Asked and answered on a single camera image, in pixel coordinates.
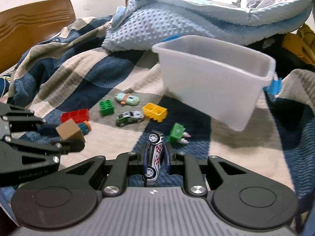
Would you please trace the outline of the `brown wooden cube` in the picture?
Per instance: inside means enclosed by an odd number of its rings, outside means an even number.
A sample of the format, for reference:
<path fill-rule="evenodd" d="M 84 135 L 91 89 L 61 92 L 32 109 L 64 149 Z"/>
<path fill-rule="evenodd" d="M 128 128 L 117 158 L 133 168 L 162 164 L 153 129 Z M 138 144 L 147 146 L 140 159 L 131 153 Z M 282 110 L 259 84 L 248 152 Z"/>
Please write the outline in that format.
<path fill-rule="evenodd" d="M 69 119 L 56 127 L 56 131 L 62 140 L 80 140 L 85 143 L 85 138 L 79 126 L 73 119 Z"/>

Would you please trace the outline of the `teal orange toy vehicle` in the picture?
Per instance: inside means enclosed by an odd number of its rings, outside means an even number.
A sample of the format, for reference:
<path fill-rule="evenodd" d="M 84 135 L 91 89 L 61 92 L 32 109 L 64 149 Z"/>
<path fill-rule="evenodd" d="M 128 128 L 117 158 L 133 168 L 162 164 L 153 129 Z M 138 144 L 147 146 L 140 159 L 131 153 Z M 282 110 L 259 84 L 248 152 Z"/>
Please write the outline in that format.
<path fill-rule="evenodd" d="M 88 121 L 78 123 L 77 126 L 80 128 L 83 135 L 87 135 L 91 132 L 91 126 Z"/>

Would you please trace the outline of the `checkered white toy car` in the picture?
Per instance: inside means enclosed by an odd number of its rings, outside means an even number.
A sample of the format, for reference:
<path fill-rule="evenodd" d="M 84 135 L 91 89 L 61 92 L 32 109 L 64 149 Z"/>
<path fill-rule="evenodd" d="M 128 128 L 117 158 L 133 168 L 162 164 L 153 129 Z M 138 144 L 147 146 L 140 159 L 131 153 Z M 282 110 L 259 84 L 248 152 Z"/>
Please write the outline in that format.
<path fill-rule="evenodd" d="M 163 162 L 163 134 L 152 130 L 144 153 L 144 185 L 154 186 Z"/>

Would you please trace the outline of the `yellow building block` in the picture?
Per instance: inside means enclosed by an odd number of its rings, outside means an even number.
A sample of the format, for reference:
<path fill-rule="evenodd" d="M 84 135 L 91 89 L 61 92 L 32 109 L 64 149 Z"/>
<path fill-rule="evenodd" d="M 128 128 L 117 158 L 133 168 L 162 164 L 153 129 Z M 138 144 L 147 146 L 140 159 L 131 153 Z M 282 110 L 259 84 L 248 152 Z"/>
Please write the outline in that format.
<path fill-rule="evenodd" d="M 142 111 L 146 117 L 149 117 L 150 119 L 153 119 L 159 123 L 166 119 L 168 114 L 167 108 L 161 107 L 151 102 L 143 106 Z"/>

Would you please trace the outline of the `green block with drills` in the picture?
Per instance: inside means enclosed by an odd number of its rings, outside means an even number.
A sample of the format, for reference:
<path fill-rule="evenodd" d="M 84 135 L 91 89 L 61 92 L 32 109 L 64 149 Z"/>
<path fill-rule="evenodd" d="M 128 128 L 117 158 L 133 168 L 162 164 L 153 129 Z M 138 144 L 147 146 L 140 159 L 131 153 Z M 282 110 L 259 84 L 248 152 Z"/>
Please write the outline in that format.
<path fill-rule="evenodd" d="M 187 140 L 191 135 L 186 132 L 186 128 L 179 123 L 174 123 L 168 137 L 168 142 L 179 143 L 179 144 L 189 144 Z"/>

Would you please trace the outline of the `red long building block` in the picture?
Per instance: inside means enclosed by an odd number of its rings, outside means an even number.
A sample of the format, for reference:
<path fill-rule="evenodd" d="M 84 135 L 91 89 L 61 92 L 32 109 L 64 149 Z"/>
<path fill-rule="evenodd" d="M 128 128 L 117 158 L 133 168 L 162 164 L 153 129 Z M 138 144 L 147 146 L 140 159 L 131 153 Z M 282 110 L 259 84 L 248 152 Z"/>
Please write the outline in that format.
<path fill-rule="evenodd" d="M 88 109 L 80 109 L 70 112 L 64 112 L 61 117 L 60 121 L 62 123 L 66 122 L 67 120 L 72 119 L 75 123 L 79 124 L 84 121 L 89 120 L 89 110 Z"/>

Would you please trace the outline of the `green silver toy car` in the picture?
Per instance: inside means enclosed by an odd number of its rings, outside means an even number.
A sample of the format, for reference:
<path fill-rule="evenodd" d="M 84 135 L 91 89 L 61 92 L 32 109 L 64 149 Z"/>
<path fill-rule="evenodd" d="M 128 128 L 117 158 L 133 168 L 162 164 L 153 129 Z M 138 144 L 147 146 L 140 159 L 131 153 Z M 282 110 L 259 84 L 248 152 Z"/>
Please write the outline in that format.
<path fill-rule="evenodd" d="M 144 117 L 141 111 L 126 111 L 116 117 L 116 126 L 124 127 L 129 124 L 141 123 Z"/>

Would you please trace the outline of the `green square building block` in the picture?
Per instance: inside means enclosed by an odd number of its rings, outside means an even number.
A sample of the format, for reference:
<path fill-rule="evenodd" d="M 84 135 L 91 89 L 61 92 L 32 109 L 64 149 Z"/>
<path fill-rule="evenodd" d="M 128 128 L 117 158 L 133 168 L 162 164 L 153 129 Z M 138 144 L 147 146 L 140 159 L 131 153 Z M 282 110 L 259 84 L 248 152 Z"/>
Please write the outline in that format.
<path fill-rule="evenodd" d="M 99 108 L 102 116 L 114 114 L 114 105 L 110 99 L 100 101 Z"/>

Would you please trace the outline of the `plaid blue white blanket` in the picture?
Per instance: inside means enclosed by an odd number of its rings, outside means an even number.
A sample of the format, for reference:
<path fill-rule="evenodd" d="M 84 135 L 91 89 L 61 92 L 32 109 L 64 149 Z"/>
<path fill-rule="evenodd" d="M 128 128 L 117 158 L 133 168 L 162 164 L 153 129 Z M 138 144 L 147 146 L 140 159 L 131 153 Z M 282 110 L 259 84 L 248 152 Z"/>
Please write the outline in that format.
<path fill-rule="evenodd" d="M 26 51 L 8 77 L 1 78 L 1 99 L 32 109 L 50 124 L 60 124 L 64 112 L 88 109 L 91 132 L 85 149 L 61 159 L 71 166 L 96 155 L 107 159 L 138 151 L 152 130 L 168 136 L 174 123 L 191 138 L 178 150 L 203 159 L 218 155 L 281 182 L 296 192 L 296 229 L 314 222 L 314 112 L 301 102 L 262 92 L 244 131 L 236 132 L 168 94 L 155 53 L 109 52 L 101 47 L 110 18 L 82 18 Z M 294 60 L 277 63 L 285 79 L 294 69 L 314 72 Z M 129 91 L 138 96 L 137 110 L 151 102 L 167 108 L 166 119 L 146 119 L 117 127 L 115 115 L 102 116 L 99 102 Z"/>

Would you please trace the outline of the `pastel blue toy vehicle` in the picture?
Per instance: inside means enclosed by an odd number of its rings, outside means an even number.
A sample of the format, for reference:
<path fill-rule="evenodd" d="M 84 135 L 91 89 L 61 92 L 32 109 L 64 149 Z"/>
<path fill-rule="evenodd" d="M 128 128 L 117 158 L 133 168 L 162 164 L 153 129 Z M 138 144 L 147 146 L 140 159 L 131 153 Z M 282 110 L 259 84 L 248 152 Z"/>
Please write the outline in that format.
<path fill-rule="evenodd" d="M 131 95 L 130 93 L 118 93 L 115 100 L 122 105 L 136 106 L 139 104 L 140 99 L 138 96 Z"/>

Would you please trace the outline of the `white plastic storage bin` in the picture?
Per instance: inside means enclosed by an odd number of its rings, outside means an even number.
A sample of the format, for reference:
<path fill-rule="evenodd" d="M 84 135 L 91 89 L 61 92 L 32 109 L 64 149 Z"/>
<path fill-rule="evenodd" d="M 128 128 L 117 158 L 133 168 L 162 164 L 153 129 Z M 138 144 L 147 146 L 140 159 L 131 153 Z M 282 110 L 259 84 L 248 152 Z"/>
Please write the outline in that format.
<path fill-rule="evenodd" d="M 157 43 L 152 51 L 168 93 L 239 132 L 275 73 L 272 57 L 208 37 L 182 36 Z"/>

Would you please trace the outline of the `wooden headboard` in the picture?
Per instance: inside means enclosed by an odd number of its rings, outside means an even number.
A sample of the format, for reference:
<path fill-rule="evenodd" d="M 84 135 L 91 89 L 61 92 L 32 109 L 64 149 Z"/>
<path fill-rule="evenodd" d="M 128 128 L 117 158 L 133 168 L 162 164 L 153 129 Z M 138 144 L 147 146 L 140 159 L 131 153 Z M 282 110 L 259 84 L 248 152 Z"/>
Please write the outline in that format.
<path fill-rule="evenodd" d="M 1 12 L 1 73 L 32 46 L 55 36 L 76 20 L 70 0 L 47 0 Z"/>

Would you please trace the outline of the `grey knitted blanket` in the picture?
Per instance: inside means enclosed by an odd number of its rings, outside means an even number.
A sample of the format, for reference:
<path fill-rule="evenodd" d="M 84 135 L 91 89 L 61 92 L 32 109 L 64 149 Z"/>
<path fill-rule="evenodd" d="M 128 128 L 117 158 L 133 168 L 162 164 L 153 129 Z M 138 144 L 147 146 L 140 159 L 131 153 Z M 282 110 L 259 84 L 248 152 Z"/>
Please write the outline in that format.
<path fill-rule="evenodd" d="M 279 97 L 307 104 L 314 112 L 315 73 L 304 69 L 294 69 L 282 81 Z"/>

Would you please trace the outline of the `light blue dotted blanket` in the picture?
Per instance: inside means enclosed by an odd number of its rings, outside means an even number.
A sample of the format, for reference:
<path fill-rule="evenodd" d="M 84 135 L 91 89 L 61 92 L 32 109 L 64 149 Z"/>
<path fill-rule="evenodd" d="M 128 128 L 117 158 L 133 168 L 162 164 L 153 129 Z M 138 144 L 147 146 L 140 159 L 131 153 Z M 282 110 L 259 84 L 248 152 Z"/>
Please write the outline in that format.
<path fill-rule="evenodd" d="M 107 28 L 109 51 L 149 50 L 168 37 L 197 35 L 249 45 L 295 31 L 308 19 L 313 0 L 263 0 L 241 8 L 202 0 L 129 0 Z"/>

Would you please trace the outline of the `mustard yellow garment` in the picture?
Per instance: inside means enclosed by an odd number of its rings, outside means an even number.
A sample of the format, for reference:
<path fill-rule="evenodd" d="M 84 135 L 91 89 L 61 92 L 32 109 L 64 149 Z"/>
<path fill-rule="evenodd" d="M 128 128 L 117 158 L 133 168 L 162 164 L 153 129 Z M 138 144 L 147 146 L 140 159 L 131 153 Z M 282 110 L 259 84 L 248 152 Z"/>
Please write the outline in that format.
<path fill-rule="evenodd" d="M 314 31 L 307 24 L 304 23 L 296 34 L 286 34 L 281 46 L 314 66 Z"/>

